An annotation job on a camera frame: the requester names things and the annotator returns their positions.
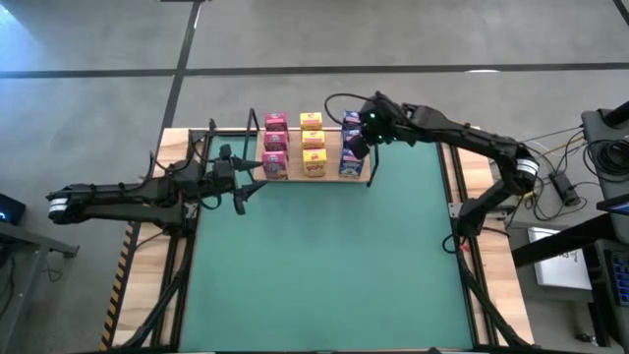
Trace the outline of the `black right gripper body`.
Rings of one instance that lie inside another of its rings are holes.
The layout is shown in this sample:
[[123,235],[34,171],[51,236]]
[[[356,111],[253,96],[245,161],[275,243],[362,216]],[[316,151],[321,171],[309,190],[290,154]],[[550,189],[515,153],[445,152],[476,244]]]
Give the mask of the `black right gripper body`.
[[376,92],[359,111],[361,136],[369,146],[390,144],[396,137],[398,105],[387,95]]

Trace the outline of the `black table frame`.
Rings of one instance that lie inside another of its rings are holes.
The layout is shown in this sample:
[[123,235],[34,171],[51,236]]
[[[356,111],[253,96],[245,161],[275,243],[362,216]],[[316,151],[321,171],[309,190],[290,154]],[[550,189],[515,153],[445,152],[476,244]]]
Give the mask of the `black table frame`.
[[[207,128],[165,128],[161,132],[157,147],[157,160],[169,164],[186,157],[190,131],[204,132]],[[437,157],[441,176],[445,183],[448,202],[463,202],[469,196],[477,197],[489,187],[492,181],[488,159],[456,147],[437,146]],[[156,226],[142,224],[137,245],[157,232]],[[534,337],[527,314],[522,289],[517,278],[509,239],[502,221],[486,219],[483,232],[475,239],[466,241],[463,247],[468,267],[475,275],[506,323],[525,341],[534,344]],[[172,240],[166,236],[157,236],[140,248],[134,248],[134,258],[121,309],[119,322],[114,337],[114,346],[122,345],[139,328],[144,316],[147,316],[161,296],[174,274],[180,268],[186,248],[186,239]],[[183,320],[184,307],[190,286],[182,283],[176,290],[163,315],[157,321],[155,329],[143,347],[179,345],[176,337],[183,333],[176,329]],[[464,295],[469,298],[472,311],[472,337],[481,345],[496,344],[507,346],[506,339],[498,332],[497,326],[483,309],[476,295],[471,290]]]

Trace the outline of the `yellow black hazard strip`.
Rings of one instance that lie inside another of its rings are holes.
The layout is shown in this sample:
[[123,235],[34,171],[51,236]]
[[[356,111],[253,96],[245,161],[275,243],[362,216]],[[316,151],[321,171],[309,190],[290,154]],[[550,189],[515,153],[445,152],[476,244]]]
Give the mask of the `yellow black hazard strip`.
[[119,322],[127,282],[131,272],[134,258],[134,248],[139,239],[141,225],[137,222],[127,223],[122,248],[120,251],[116,272],[112,284],[112,292],[109,297],[109,305],[104,321],[104,329],[101,334],[98,350],[104,352],[114,346],[114,337]]

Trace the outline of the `green table mat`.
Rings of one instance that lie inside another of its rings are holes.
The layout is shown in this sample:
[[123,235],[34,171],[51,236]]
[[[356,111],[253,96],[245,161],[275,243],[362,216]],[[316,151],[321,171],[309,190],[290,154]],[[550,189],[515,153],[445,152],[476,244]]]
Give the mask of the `green table mat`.
[[180,349],[468,349],[435,146],[384,146],[372,185],[273,182],[200,216]]

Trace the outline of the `black metal shelf side frame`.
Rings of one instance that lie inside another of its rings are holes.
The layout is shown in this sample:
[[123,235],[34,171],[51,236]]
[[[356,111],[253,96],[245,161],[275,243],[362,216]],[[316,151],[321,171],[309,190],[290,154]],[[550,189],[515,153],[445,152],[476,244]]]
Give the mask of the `black metal shelf side frame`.
[[370,172],[370,179],[367,183],[368,188],[372,186],[374,178],[377,174],[378,167],[379,167],[379,145],[374,145],[372,147],[370,158],[371,158],[371,172]]
[[247,153],[249,151],[249,140],[250,140],[251,134],[256,135],[259,132],[259,130],[260,130],[260,127],[259,127],[259,122],[258,122],[258,119],[257,119],[256,112],[251,107],[249,109],[247,126],[246,126],[246,130],[245,130],[245,140],[244,140],[244,148],[243,148],[243,154],[242,154],[242,159],[243,160],[247,160],[248,159]]

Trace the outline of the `black beam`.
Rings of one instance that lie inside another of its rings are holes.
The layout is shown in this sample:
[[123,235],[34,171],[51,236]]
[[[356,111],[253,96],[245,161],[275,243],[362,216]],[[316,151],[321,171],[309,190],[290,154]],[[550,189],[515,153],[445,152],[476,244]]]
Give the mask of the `black beam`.
[[629,253],[629,215],[604,213],[511,252],[516,267],[528,266],[593,245]]

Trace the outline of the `black laptop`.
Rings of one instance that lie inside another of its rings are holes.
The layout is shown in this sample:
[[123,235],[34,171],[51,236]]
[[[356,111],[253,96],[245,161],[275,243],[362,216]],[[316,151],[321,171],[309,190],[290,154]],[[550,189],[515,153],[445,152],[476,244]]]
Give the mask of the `black laptop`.
[[629,193],[598,202],[597,209],[629,216]]

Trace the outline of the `grey equipment cart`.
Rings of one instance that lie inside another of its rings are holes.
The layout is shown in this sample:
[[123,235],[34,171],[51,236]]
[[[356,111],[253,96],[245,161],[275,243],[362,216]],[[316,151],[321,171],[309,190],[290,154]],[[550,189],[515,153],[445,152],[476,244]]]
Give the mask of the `grey equipment cart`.
[[629,100],[615,109],[581,115],[586,147],[583,160],[600,183],[603,200],[629,193]]

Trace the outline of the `pink Raisin Bran cereal box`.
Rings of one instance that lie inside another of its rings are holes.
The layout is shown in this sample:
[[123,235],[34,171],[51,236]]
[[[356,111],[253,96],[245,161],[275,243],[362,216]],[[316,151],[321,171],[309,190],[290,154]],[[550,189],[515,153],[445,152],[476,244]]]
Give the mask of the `pink Raisin Bran cereal box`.
[[266,151],[262,154],[262,168],[267,179],[287,180],[288,165],[286,151]]
[[264,127],[267,131],[287,131],[288,115],[285,112],[266,113]]
[[266,151],[287,151],[289,133],[287,131],[266,131],[263,135],[263,146]]

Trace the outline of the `wooden shelf board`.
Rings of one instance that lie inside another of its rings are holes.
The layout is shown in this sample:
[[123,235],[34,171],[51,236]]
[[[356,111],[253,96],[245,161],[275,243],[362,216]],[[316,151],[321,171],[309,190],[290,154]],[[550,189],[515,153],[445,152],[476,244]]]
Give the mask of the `wooden shelf board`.
[[339,128],[324,128],[325,149],[327,161],[324,168],[325,174],[320,177],[308,177],[304,172],[303,153],[301,147],[301,131],[299,128],[290,128],[289,160],[287,166],[287,178],[275,179],[275,182],[313,182],[313,183],[363,183],[370,181],[372,163],[369,156],[366,157],[361,175],[359,177],[346,177],[339,174],[340,157],[342,151],[342,138]]

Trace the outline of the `white board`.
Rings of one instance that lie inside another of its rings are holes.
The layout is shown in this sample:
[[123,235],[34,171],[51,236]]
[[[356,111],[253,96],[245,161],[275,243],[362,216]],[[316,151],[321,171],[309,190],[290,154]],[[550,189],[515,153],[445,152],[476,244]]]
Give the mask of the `white board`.
[[582,250],[569,251],[534,264],[537,284],[566,289],[591,290]]

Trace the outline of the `blue lit keyboard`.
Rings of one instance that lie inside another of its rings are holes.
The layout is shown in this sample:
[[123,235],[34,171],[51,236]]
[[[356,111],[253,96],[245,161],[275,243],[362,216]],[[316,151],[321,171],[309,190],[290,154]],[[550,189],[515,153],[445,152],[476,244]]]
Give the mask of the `blue lit keyboard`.
[[605,250],[603,254],[614,301],[629,308],[629,253]]

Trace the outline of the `black power adapter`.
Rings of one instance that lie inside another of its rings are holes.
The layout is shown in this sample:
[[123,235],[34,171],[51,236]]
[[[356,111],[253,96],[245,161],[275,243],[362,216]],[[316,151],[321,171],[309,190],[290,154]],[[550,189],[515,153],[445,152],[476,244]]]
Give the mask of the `black power adapter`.
[[548,179],[566,207],[573,207],[580,203],[580,197],[574,185],[563,171],[550,173]]

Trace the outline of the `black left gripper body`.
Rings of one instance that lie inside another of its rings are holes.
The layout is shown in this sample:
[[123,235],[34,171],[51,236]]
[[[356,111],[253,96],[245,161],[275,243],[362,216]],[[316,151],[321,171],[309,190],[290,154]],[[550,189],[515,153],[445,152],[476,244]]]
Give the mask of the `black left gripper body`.
[[231,193],[235,211],[244,215],[244,192],[238,186],[236,174],[245,170],[242,158],[232,153],[229,144],[219,148],[219,154],[210,161],[211,170],[200,180],[199,204],[208,210],[215,210],[221,206],[222,195]]

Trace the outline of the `black box with blue light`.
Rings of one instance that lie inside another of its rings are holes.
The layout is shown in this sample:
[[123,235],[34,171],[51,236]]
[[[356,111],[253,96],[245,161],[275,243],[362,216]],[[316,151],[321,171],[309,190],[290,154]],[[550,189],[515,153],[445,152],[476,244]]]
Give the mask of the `black box with blue light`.
[[0,222],[20,226],[25,218],[27,207],[7,195],[0,193]]

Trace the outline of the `grey metal stand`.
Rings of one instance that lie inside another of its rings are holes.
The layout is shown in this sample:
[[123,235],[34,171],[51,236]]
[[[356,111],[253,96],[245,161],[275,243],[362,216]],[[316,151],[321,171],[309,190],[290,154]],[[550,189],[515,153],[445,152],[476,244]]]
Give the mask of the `grey metal stand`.
[[48,254],[74,258],[79,248],[0,222],[0,354],[15,345]]

